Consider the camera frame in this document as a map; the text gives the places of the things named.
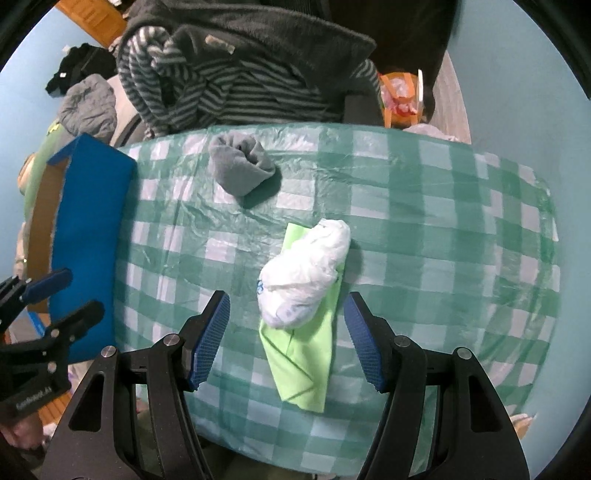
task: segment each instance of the gray sock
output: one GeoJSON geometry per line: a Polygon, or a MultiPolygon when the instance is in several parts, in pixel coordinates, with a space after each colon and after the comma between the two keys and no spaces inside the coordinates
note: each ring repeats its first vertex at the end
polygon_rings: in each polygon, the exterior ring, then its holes
{"type": "Polygon", "coordinates": [[[250,135],[220,134],[209,144],[209,171],[220,186],[235,197],[244,197],[275,173],[261,143],[250,135]]]}

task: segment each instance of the person's hand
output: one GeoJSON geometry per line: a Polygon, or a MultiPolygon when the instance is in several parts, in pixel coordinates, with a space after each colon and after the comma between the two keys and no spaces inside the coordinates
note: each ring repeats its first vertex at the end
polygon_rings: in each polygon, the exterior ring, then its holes
{"type": "Polygon", "coordinates": [[[0,425],[0,433],[13,447],[32,450],[43,442],[43,424],[38,413],[28,416],[12,427],[0,425]]]}

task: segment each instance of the striped sweater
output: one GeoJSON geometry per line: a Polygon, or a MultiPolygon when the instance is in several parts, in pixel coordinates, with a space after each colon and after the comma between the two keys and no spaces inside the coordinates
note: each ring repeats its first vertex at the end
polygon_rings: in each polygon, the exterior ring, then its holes
{"type": "MultiPolygon", "coordinates": [[[[339,122],[343,115],[342,101],[325,99],[294,66],[227,54],[195,66],[163,27],[137,29],[121,45],[118,69],[125,93],[155,137],[211,125],[339,122]]],[[[370,60],[352,77],[369,82],[378,95],[370,60]]]]}

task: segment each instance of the orange basket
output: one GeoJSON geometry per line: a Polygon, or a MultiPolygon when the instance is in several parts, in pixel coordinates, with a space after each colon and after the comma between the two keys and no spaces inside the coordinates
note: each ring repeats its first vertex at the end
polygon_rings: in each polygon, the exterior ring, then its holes
{"type": "Polygon", "coordinates": [[[391,72],[380,75],[382,112],[386,128],[407,128],[423,117],[423,73],[391,72]]]}

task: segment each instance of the metal screw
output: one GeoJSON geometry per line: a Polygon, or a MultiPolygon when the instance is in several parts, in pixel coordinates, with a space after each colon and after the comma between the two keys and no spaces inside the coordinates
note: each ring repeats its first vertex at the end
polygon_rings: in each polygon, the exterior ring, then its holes
{"type": "Polygon", "coordinates": [[[397,335],[394,338],[394,343],[400,347],[405,347],[410,345],[410,338],[404,335],[397,335]]]}
{"type": "Polygon", "coordinates": [[[178,343],[180,337],[176,333],[169,333],[166,337],[164,337],[164,344],[166,346],[173,346],[178,343]]]}
{"type": "Polygon", "coordinates": [[[472,352],[464,347],[457,349],[457,355],[464,360],[469,360],[472,358],[472,352]]]}
{"type": "Polygon", "coordinates": [[[105,358],[109,358],[110,356],[113,356],[116,351],[117,349],[113,345],[107,345],[100,351],[100,354],[105,358]]]}

